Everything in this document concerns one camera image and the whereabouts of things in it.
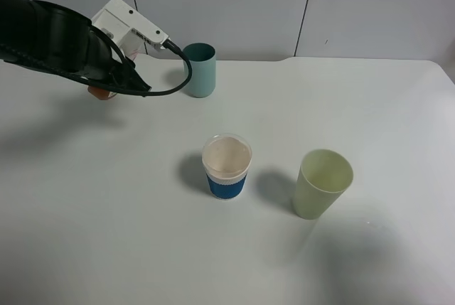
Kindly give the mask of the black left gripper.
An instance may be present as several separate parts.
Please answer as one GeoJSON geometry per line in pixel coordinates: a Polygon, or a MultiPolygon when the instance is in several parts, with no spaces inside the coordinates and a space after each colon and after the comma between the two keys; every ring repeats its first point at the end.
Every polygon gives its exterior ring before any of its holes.
{"type": "Polygon", "coordinates": [[[71,30],[70,79],[91,87],[117,87],[149,92],[133,62],[100,29],[77,27],[71,30]]]}

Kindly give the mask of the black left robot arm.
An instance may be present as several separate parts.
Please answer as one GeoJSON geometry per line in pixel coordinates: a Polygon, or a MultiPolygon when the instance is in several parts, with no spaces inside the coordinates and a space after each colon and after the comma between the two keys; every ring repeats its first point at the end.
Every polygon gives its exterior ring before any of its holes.
{"type": "Polygon", "coordinates": [[[151,90],[89,18],[46,1],[1,0],[1,60],[123,95],[151,90]]]}

